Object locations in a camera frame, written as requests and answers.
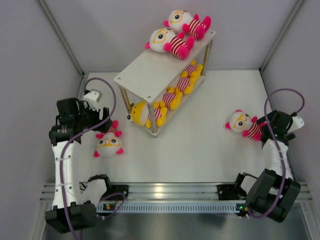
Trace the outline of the yellow plush toy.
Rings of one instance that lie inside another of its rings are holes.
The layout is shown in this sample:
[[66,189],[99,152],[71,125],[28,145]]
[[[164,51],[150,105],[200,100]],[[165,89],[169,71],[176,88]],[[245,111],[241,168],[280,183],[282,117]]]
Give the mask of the yellow plush toy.
[[169,88],[162,96],[159,106],[166,107],[172,111],[176,110],[182,99],[183,93],[178,88]]
[[[138,126],[151,128],[152,123],[147,103],[141,101],[132,103],[130,106],[131,112],[127,116],[127,119]],[[155,124],[157,127],[161,127],[165,124],[167,111],[168,109],[165,106],[158,108],[154,107]]]
[[184,95],[188,95],[194,90],[196,80],[196,77],[181,77],[176,88]]

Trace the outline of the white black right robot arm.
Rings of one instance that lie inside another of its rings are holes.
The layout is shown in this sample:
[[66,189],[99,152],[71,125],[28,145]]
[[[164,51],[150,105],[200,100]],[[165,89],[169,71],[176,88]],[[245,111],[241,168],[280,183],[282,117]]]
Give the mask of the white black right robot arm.
[[294,180],[287,152],[289,142],[296,137],[294,132],[304,126],[304,120],[296,112],[273,110],[261,118],[254,117],[252,125],[258,132],[247,129],[244,134],[261,142],[265,167],[259,176],[238,174],[233,192],[245,200],[250,216],[281,223],[301,190],[301,184]]

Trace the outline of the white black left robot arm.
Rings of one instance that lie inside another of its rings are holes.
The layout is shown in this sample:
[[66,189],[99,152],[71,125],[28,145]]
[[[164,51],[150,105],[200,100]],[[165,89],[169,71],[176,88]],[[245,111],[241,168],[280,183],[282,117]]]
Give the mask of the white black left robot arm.
[[57,101],[58,115],[49,131],[55,162],[55,187],[51,210],[45,221],[61,234],[92,228],[96,225],[97,206],[113,194],[106,174],[91,176],[80,189],[79,156],[82,135],[88,131],[108,130],[112,124],[107,107],[99,110],[99,90],[85,90],[83,99]]

